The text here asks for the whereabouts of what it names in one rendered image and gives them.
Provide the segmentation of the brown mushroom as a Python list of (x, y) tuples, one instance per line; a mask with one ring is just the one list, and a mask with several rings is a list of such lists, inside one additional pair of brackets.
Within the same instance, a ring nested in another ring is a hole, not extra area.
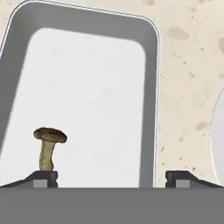
[(33, 132), (33, 136), (41, 141), (39, 169), (44, 172), (53, 170), (53, 150), (56, 144), (64, 144), (67, 135), (58, 129), (41, 127)]

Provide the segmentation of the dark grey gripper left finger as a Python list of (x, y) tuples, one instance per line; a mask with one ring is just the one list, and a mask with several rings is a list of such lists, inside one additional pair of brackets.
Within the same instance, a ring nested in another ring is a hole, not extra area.
[(35, 171), (24, 179), (20, 179), (6, 185), (1, 185), (1, 188), (57, 188), (57, 178), (58, 173), (56, 171)]

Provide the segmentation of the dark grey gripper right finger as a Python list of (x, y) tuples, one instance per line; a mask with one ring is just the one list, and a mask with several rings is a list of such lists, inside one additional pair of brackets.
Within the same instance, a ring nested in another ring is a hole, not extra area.
[(214, 187), (221, 188), (221, 185), (196, 178), (189, 171), (166, 171), (166, 188), (196, 188), (196, 187)]

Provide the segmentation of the large white plate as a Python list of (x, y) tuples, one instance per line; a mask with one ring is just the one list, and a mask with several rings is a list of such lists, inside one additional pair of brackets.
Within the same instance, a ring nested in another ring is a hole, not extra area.
[(214, 105), (210, 125), (210, 149), (217, 182), (224, 186), (224, 88)]

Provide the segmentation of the grey tupperware container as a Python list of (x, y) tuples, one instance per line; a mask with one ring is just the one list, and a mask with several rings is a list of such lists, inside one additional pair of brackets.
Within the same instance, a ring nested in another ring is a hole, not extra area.
[(28, 0), (0, 49), (0, 185), (39, 168), (41, 127), (63, 131), (62, 187), (150, 187), (158, 33), (145, 17)]

